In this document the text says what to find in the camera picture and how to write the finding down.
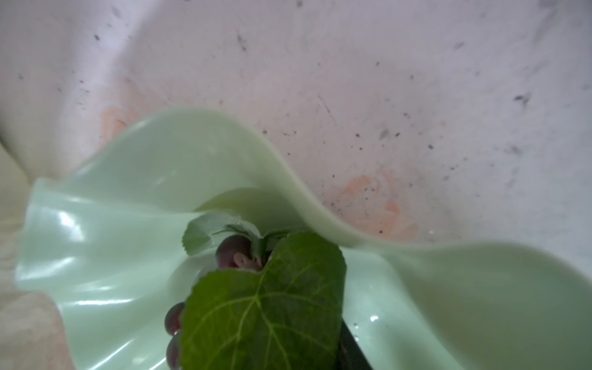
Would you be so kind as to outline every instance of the jadeite glass dish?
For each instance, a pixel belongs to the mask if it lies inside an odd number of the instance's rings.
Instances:
[[[57,304],[78,370],[167,369],[163,320],[213,251],[188,258],[201,207],[342,246],[343,318],[375,370],[592,368],[592,289],[508,243],[396,244],[327,211],[258,133],[219,113],[136,124],[60,182],[35,184],[16,281]]]

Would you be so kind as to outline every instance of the dark speck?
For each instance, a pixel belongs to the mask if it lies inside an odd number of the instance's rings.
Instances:
[[[239,44],[240,44],[240,47],[241,47],[241,49],[242,49],[244,52],[246,52],[246,51],[247,51],[247,45],[246,45],[246,42],[247,42],[247,40],[243,39],[243,37],[242,37],[240,34],[237,34],[237,35],[236,35],[236,39],[238,40],[238,42],[239,42]]]
[[[511,145],[508,149],[504,149],[504,153],[506,154],[512,154],[515,156],[521,156],[522,155],[522,149],[520,149],[519,147],[515,146],[515,145]]]
[[[121,18],[121,11],[116,7],[111,7],[111,12],[116,18]]]
[[[531,97],[532,93],[527,92],[524,95],[516,95],[514,97],[514,101],[520,101],[522,102],[522,105],[526,108],[528,102],[530,101],[530,97]]]
[[[388,136],[388,128],[385,128],[380,132],[380,136],[378,136],[378,140],[382,140]]]

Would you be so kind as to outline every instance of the grape cluster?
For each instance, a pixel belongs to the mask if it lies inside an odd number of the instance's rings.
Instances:
[[[255,266],[251,258],[251,241],[242,235],[230,236],[216,250],[216,262],[219,269],[249,268]],[[171,370],[180,370],[179,351],[181,337],[182,313],[185,303],[175,304],[166,313],[165,330],[173,338],[166,348],[166,362]]]

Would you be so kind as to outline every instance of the mint green bowl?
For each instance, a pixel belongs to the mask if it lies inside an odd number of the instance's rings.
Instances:
[[[188,258],[192,211],[262,231],[308,224],[343,246],[343,317],[375,370],[590,369],[592,289],[507,243],[395,244],[328,212],[258,133],[216,112],[133,126],[61,182],[35,184],[16,280],[57,304],[78,370],[167,369],[163,320],[213,251]]]

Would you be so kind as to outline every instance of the leaf vein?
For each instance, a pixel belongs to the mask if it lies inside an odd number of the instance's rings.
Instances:
[[[310,294],[311,297],[314,297],[315,295],[321,293],[325,288],[330,287],[331,285],[333,285],[333,281],[328,282],[327,284],[323,284],[320,287],[318,287],[314,292],[312,292]]]
[[[279,341],[278,336],[275,335],[274,326],[268,320],[267,316],[265,316],[265,313],[263,312],[263,308],[261,307],[260,303],[259,303],[259,308],[261,309],[261,316],[263,317],[263,320],[265,321],[265,324],[267,324],[267,328],[269,329],[269,334],[274,337],[275,343],[278,344],[279,351],[282,352],[282,356],[284,357],[284,361],[286,362],[286,369],[292,370],[292,365],[290,364],[290,361],[288,360],[288,354],[287,354],[285,348],[282,346],[282,343]]]
[[[319,342],[318,340],[316,340],[314,337],[312,337],[310,334],[307,334],[305,332],[302,332],[301,330],[298,330],[296,328],[290,327],[290,326],[286,326],[286,325],[274,325],[272,324],[273,327],[276,327],[278,329],[285,329],[285,330],[289,330],[295,334],[298,334],[299,336],[307,339],[309,342],[321,347],[322,349],[324,349],[327,352],[331,352],[331,349],[329,347],[327,347],[326,345],[322,344],[321,342]]]
[[[302,276],[302,274],[304,274],[305,272],[307,272],[309,269],[311,269],[314,266],[318,266],[320,265],[320,262],[317,263],[311,263],[309,265],[307,265],[305,268],[303,268],[302,270],[299,271],[299,273],[297,273],[292,280],[290,280],[290,283],[286,286],[286,288],[284,289],[284,292],[287,292],[288,289],[290,289],[292,287],[292,284],[294,284],[296,282],[296,279],[298,279],[300,276]]]
[[[297,295],[297,294],[290,294],[290,293],[286,293],[286,292],[269,292],[269,293],[262,294],[260,297],[261,298],[275,297],[277,295],[280,296],[280,297],[291,298],[291,299],[297,300],[297,301],[303,301],[303,302],[312,304],[314,306],[323,308],[323,309],[328,310],[328,311],[335,310],[335,309],[338,308],[338,307],[326,306],[326,305],[320,304],[318,302],[315,302],[315,301],[313,301],[313,300],[311,300],[311,299],[309,299],[307,297],[302,297],[302,296]]]
[[[207,319],[210,315],[212,315],[216,311],[218,311],[219,309],[224,308],[226,306],[233,305],[233,304],[237,304],[237,303],[245,302],[245,301],[248,301],[248,300],[252,300],[254,297],[255,297],[254,295],[250,295],[248,297],[235,298],[233,300],[224,302],[224,303],[219,304],[216,307],[212,308],[210,311],[208,311],[206,314],[204,314],[201,317],[200,322],[197,323],[197,325],[194,327],[194,329],[191,331],[191,333],[189,334],[189,336],[187,338],[190,339],[190,340],[193,340],[193,336],[195,335],[195,333],[197,332],[197,330],[201,327],[201,325],[204,323],[204,320]]]
[[[211,356],[210,357],[210,360],[205,364],[204,370],[209,369],[210,368],[210,365],[212,364],[212,362],[214,361],[214,359],[216,358],[216,356],[218,356],[220,354],[220,352],[222,352],[222,350],[224,349],[224,347],[226,347],[227,345],[231,344],[235,339],[236,339],[236,335],[233,335],[226,342],[222,343],[222,345],[220,346],[220,348],[218,348],[218,350],[215,352],[215,354],[213,356]]]
[[[249,303],[249,306],[245,309],[244,313],[243,313],[243,317],[240,318],[240,322],[239,322],[239,330],[236,333],[236,345],[234,346],[234,352],[232,354],[232,365],[230,367],[230,370],[234,370],[234,365],[236,364],[236,351],[239,349],[239,342],[240,342],[240,332],[243,330],[243,323],[245,318],[247,317],[247,314],[249,313],[249,311],[251,310],[251,307],[253,306],[253,303],[257,300],[257,296],[254,295],[253,298],[251,299],[251,303]]]
[[[261,370],[265,370],[267,368],[267,360],[269,357],[269,348],[270,347],[271,347],[271,333],[267,337],[267,346],[265,348],[265,359],[263,360],[263,369],[261,369]]]

